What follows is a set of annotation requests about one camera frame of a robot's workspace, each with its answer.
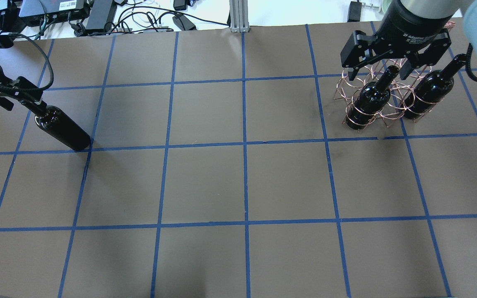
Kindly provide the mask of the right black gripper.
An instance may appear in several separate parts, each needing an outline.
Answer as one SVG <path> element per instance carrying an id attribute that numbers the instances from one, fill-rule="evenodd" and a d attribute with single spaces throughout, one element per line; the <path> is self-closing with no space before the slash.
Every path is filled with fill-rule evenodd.
<path id="1" fill-rule="evenodd" d="M 377 63 L 380 52 L 410 51 L 400 80 L 418 68 L 437 64 L 452 43 L 449 30 L 443 28 L 455 12 L 456 6 L 448 0 L 393 0 L 377 34 L 354 32 L 343 46 L 340 60 L 348 81 L 354 81 L 360 69 Z M 417 52 L 429 43 L 423 53 Z"/>

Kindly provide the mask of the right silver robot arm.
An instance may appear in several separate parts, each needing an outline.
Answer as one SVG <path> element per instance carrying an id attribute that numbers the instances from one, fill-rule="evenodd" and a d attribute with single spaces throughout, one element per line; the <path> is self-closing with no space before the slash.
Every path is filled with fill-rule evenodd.
<path id="1" fill-rule="evenodd" d="M 446 23 L 463 15 L 463 32 L 469 41 L 468 57 L 477 54 L 477 0 L 393 0 L 375 34 L 354 31 L 340 53 L 347 78 L 383 59 L 405 59 L 400 79 L 422 66 L 439 62 L 451 45 Z M 470 76 L 477 82 L 477 76 Z"/>

